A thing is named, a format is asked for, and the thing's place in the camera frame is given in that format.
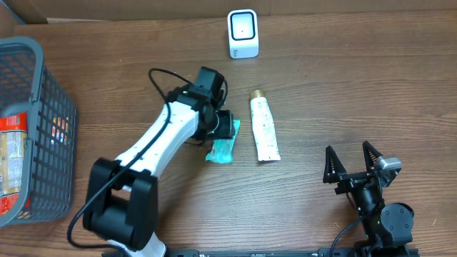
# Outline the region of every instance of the red packaging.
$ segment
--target red packaging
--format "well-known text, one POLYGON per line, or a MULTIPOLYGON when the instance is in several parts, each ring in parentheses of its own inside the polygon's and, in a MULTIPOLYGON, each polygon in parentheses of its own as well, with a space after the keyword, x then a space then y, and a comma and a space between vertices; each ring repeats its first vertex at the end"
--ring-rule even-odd
MULTIPOLYGON (((11 194, 8 196, 3 196, 0 198, 0 216, 4 215, 7 211, 13 208, 13 205, 17 202, 19 198, 19 193, 11 194)), ((29 207, 30 198, 26 202, 26 207, 29 207)))
POLYGON ((0 118, 0 131, 27 131, 27 112, 0 118))

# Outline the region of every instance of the small white device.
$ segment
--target small white device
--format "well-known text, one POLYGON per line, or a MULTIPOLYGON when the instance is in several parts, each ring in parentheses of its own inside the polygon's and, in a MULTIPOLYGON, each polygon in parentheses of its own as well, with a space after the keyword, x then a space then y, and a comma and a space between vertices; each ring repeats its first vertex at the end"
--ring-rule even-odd
POLYGON ((257 14, 250 9, 234 10, 227 16, 228 44, 233 59, 258 55, 257 14))

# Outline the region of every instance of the teal cloth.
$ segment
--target teal cloth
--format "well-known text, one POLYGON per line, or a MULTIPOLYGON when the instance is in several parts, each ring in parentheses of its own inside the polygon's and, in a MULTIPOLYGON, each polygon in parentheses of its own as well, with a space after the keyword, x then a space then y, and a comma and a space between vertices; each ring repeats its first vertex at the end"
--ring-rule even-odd
POLYGON ((238 136, 238 131, 240 130, 240 120, 233 120, 233 127, 235 128, 235 136, 231 139, 215 139, 213 141, 213 148, 206 155, 207 161, 212 161, 214 163, 231 163, 233 157, 231 152, 233 150, 233 145, 235 144, 236 136, 238 136))

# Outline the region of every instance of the toothpaste tube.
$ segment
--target toothpaste tube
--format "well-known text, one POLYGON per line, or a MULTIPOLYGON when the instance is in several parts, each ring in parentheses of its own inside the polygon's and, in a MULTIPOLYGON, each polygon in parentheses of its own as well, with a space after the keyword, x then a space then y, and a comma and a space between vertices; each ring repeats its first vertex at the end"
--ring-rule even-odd
POLYGON ((259 161, 279 161, 278 143, 274 130, 273 116, 265 92, 255 90, 250 95, 252 131, 256 140, 259 161))

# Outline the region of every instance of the snack package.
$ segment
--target snack package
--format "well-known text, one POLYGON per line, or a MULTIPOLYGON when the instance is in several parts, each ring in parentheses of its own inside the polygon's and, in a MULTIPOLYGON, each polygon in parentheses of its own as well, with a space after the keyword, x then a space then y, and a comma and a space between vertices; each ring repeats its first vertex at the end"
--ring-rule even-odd
POLYGON ((27 114, 0 118, 1 214, 16 203, 21 190, 22 166, 27 137, 27 114))
MULTIPOLYGON (((17 202, 19 198, 19 193, 13 193, 8 196, 0 197, 0 216, 4 215, 7 211, 13 208, 14 204, 17 202)), ((29 207, 30 199, 26 202, 26 207, 29 207)))
POLYGON ((52 126, 52 136, 57 139, 57 141, 60 141, 66 145, 66 136, 64 135, 64 130, 65 132, 69 131, 69 124, 65 122, 65 119, 61 119, 58 117, 57 119, 54 118, 52 121, 57 124, 57 129, 55 126, 52 126))

